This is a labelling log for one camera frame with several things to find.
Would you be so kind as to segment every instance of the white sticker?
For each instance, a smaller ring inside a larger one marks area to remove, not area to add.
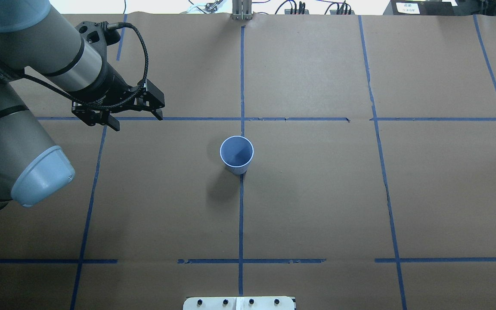
[[[396,2],[395,4],[397,4],[398,12],[403,12],[405,14],[420,14],[418,3]]]

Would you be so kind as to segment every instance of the cup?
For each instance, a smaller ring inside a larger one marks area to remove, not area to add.
[[[241,175],[248,170],[254,157],[254,146],[242,136],[228,137],[219,148],[221,160],[232,174]]]

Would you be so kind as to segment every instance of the blue cup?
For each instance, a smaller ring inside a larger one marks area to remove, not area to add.
[[[254,146],[242,136],[228,137],[219,148],[221,160],[232,174],[241,175],[248,170],[254,157]]]

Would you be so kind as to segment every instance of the white background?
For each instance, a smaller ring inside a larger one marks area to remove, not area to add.
[[[187,10],[191,4],[187,0],[126,0],[127,13],[142,11],[157,14],[178,14]],[[50,0],[51,4],[62,14],[78,13],[122,13],[124,11],[124,0]],[[271,0],[267,3],[254,4],[254,12],[266,12],[274,14],[277,7],[283,0]],[[348,3],[358,15],[382,15],[388,5],[389,0],[349,0]],[[329,3],[318,0],[305,0],[306,9],[310,14],[323,14]],[[290,8],[289,4],[284,4],[282,8]],[[231,12],[231,0],[225,0],[219,6],[218,12]],[[197,9],[191,11],[192,14],[199,14]]]

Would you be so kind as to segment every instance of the white mounting plate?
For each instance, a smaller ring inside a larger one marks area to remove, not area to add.
[[[295,298],[287,296],[253,296],[223,298],[187,298],[183,310],[295,310]]]

